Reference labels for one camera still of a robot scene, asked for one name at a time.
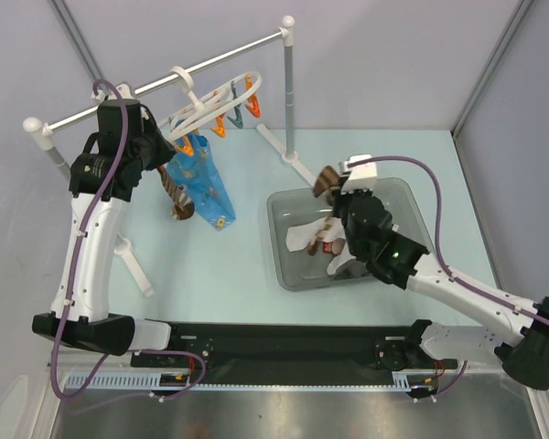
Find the white black striped sock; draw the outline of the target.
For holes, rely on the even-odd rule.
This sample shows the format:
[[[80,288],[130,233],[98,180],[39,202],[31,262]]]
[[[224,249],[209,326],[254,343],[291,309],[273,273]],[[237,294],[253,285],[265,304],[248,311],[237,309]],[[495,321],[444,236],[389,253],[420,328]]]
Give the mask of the white black striped sock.
[[[285,237],[285,246],[290,252],[312,249],[317,243],[334,237],[339,220],[334,217],[320,218],[307,224],[290,227]]]

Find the red reindeer sock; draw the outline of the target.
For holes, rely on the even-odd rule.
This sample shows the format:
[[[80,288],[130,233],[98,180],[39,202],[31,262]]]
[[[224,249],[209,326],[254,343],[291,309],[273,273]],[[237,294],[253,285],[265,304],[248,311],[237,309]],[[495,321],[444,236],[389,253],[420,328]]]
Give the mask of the red reindeer sock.
[[[322,251],[326,254],[340,255],[345,246],[343,239],[335,239],[334,241],[324,241],[322,244]]]

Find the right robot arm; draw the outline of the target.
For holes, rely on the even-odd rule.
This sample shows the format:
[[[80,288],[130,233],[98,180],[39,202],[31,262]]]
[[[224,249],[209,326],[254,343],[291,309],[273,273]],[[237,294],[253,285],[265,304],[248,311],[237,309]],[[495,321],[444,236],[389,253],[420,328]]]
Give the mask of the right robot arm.
[[[375,279],[422,294],[476,321],[450,336],[444,327],[414,323],[404,357],[415,367],[452,358],[498,363],[522,385],[549,389],[549,297],[539,302],[497,288],[478,286],[449,268],[438,252],[393,227],[393,217],[370,191],[331,191],[351,256]]]

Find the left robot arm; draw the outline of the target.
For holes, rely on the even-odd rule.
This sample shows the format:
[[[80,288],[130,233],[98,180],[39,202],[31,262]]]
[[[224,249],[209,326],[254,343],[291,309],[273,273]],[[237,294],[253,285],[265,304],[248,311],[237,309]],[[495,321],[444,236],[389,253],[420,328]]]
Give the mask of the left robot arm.
[[[98,130],[70,167],[71,228],[59,290],[50,310],[34,316],[34,334],[71,348],[122,356],[151,349],[164,366],[178,363],[182,342],[168,323],[113,314],[109,281],[124,213],[145,171],[175,151],[140,101],[108,100]]]

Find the white round clip hanger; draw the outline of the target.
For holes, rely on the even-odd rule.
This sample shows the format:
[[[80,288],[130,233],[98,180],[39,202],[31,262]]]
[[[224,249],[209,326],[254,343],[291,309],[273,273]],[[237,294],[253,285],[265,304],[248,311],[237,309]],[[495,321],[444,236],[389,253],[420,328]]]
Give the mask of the white round clip hanger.
[[[184,69],[175,67],[172,72],[178,75],[176,87],[188,98],[189,103],[158,124],[169,141],[177,141],[217,117],[234,111],[235,107],[242,110],[251,95],[257,96],[263,82],[259,72],[248,71],[198,97],[194,92],[194,81]]]

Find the blue patterned sock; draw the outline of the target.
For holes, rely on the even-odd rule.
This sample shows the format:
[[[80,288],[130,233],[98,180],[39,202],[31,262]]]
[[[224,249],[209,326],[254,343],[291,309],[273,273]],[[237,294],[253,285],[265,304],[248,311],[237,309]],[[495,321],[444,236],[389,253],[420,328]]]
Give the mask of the blue patterned sock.
[[[177,146],[190,146],[192,155],[177,152],[166,164],[173,181],[193,201],[195,212],[214,229],[224,230],[236,220],[230,197],[216,167],[209,140],[201,134],[188,134]]]

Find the yellow clothes peg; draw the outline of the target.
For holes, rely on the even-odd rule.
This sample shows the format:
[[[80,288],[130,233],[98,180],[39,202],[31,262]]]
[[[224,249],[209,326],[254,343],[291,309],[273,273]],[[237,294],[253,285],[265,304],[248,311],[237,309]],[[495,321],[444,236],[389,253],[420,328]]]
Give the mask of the yellow clothes peg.
[[[220,138],[224,138],[227,134],[223,119],[221,117],[217,117],[215,119],[215,125],[211,127],[210,130]]]

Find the teal clothes peg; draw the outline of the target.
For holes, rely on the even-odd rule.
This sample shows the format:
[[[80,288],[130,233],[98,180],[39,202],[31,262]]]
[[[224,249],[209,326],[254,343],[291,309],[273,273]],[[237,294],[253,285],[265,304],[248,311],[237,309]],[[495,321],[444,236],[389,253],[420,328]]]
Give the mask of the teal clothes peg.
[[[234,108],[234,116],[228,116],[228,120],[237,128],[242,129],[243,128],[243,118],[242,118],[242,111],[239,107]]]

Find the grey plastic bin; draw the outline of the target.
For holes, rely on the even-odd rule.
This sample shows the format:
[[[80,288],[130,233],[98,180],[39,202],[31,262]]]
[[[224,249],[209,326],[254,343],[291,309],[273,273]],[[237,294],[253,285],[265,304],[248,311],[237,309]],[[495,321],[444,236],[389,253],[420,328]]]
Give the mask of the grey plastic bin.
[[[393,224],[398,227],[400,234],[423,244],[431,252],[435,249],[413,192],[404,180],[397,177],[381,178],[376,183],[373,195],[393,215]],[[306,250],[290,252],[286,248],[285,237],[290,227],[325,218],[332,211],[323,198],[313,197],[310,188],[274,193],[267,199],[266,211],[277,280],[287,291],[300,292],[376,281],[371,275],[337,281],[334,275],[327,274],[332,255],[318,251],[311,256]]]

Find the orange clothes peg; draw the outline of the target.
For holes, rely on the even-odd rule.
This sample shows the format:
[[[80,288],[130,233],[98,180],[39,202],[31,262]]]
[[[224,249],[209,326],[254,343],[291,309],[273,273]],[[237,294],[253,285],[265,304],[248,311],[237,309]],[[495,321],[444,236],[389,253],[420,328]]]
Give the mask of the orange clothes peg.
[[[255,94],[249,97],[247,103],[245,104],[245,108],[254,118],[260,118],[262,116],[260,102]]]

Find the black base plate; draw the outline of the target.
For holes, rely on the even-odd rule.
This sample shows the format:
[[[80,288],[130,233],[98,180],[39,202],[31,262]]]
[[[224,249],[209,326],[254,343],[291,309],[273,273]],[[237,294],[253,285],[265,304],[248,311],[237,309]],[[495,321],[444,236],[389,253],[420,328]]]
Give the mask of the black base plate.
[[[498,366],[499,336],[484,327],[436,327],[426,345],[409,327],[171,323],[168,353],[133,355],[134,368],[193,366],[206,385],[386,385],[396,372],[454,371],[462,361]]]

